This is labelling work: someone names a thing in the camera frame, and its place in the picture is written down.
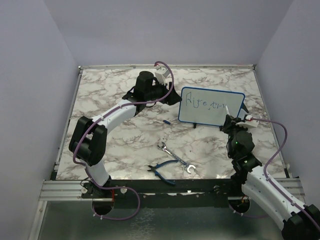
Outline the blue framed whiteboard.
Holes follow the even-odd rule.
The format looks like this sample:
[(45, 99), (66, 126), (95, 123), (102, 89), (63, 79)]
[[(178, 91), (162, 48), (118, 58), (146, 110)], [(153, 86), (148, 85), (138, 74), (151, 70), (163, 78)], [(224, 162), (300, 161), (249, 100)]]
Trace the blue framed whiteboard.
[(237, 117), (245, 97), (243, 92), (185, 86), (181, 90), (178, 120), (183, 123), (222, 126), (227, 115), (226, 105), (230, 115)]

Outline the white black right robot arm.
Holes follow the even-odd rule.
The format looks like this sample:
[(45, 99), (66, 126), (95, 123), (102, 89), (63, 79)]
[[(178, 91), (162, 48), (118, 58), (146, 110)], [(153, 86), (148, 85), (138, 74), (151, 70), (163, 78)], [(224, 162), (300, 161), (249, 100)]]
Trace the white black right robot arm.
[(227, 156), (232, 160), (235, 174), (229, 189), (236, 195), (244, 194), (261, 207), (275, 222), (285, 240), (318, 240), (320, 238), (320, 211), (306, 205), (289, 193), (267, 171), (254, 155), (252, 134), (246, 127), (255, 118), (244, 119), (226, 114), (220, 131), (227, 134)]

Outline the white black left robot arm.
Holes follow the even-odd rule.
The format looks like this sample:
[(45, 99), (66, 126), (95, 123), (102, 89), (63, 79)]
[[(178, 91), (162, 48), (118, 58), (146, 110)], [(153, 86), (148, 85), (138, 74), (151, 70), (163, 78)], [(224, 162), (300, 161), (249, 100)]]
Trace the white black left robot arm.
[(166, 83), (173, 76), (170, 69), (161, 67), (152, 73), (141, 71), (135, 85), (121, 98), (120, 102), (106, 112), (88, 118), (78, 119), (68, 149), (73, 162), (82, 165), (94, 184), (97, 196), (106, 197), (111, 190), (111, 180), (103, 164), (107, 147), (107, 136), (117, 126), (138, 115), (147, 105), (157, 102), (172, 106), (182, 99), (174, 88), (174, 81)]

